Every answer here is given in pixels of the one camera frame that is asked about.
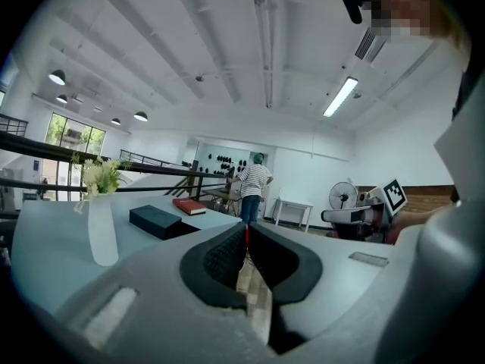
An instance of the black box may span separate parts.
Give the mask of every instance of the black box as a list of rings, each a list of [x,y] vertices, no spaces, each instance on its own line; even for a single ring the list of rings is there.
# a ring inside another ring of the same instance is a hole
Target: black box
[[[191,225],[184,224],[181,217],[151,205],[131,209],[130,223],[160,240],[172,239],[198,230]]]

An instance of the ceiling light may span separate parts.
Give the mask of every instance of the ceiling light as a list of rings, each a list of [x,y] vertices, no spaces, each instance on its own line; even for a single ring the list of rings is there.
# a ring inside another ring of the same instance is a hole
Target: ceiling light
[[[333,99],[330,106],[324,112],[324,116],[330,117],[333,113],[342,105],[342,103],[346,100],[347,96],[354,90],[355,86],[357,85],[358,81],[355,78],[347,78],[346,82],[343,84],[342,89],[336,95],[335,99]]]
[[[62,70],[54,70],[48,77],[58,85],[66,84],[66,74]]]
[[[138,119],[140,121],[148,121],[149,120],[149,117],[146,115],[145,112],[137,112],[137,113],[135,113],[134,118],[135,119]]]
[[[66,97],[66,95],[64,95],[64,94],[60,94],[60,95],[59,95],[59,96],[56,98],[56,100],[58,100],[59,102],[62,102],[63,104],[67,104],[67,97]]]

